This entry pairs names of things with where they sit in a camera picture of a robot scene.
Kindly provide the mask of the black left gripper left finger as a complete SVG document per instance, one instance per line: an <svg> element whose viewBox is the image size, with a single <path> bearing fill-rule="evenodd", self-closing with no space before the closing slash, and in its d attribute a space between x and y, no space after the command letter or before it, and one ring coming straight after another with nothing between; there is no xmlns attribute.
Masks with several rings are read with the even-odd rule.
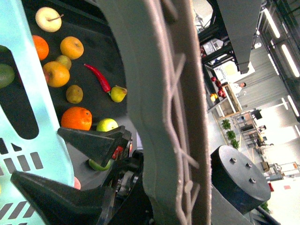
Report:
<svg viewBox="0 0 300 225"><path fill-rule="evenodd" d="M14 171L10 180L47 225L96 225L113 193L110 187L81 191L27 172Z"/></svg>

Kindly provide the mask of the left gripper grey right finger close to camera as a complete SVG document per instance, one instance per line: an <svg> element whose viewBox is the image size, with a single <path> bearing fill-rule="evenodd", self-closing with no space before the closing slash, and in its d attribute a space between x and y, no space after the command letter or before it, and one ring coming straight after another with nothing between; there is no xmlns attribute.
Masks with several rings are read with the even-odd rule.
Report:
<svg viewBox="0 0 300 225"><path fill-rule="evenodd" d="M100 0L142 141L143 188L158 225L211 223L207 106L189 0Z"/></svg>

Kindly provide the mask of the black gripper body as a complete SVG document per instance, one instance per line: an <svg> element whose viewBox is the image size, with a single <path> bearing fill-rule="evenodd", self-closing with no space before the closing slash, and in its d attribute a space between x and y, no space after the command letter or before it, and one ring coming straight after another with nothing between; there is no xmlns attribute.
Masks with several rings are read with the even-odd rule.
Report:
<svg viewBox="0 0 300 225"><path fill-rule="evenodd" d="M108 206L102 210L100 225L153 225L152 206L143 189L143 153L118 146L112 169L103 185L113 189Z"/></svg>

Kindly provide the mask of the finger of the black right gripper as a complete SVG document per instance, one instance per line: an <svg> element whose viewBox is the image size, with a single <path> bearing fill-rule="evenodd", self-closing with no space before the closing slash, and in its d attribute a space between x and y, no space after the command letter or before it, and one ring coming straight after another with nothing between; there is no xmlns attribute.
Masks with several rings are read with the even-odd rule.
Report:
<svg viewBox="0 0 300 225"><path fill-rule="evenodd" d="M57 134L102 167L107 165L117 147L126 148L132 140L132 134L125 126L107 132L60 127Z"/></svg>

